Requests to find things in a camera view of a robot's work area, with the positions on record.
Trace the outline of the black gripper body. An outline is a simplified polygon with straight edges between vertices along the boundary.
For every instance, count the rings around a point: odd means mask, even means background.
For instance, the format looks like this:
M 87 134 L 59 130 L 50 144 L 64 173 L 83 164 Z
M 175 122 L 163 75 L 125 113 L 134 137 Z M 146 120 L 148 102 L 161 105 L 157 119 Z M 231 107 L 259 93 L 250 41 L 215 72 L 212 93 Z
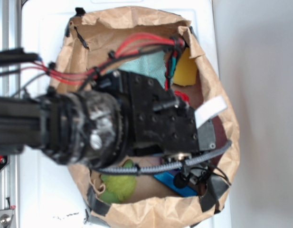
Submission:
M 198 128 L 195 110 L 158 80 L 116 70 L 96 79 L 95 89 L 119 102 L 130 156 L 198 155 L 216 148 L 212 121 Z

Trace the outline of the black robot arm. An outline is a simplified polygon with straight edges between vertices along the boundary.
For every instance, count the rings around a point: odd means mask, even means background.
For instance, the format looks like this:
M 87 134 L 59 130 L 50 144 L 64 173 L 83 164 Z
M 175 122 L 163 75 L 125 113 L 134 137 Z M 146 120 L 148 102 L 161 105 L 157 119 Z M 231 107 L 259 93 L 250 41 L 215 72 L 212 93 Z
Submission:
M 99 169 L 127 156 L 200 155 L 216 148 L 216 136 L 211 120 L 201 123 L 188 102 L 156 79 L 117 70 L 89 91 L 0 97 L 0 155 L 25 146 L 59 164 Z

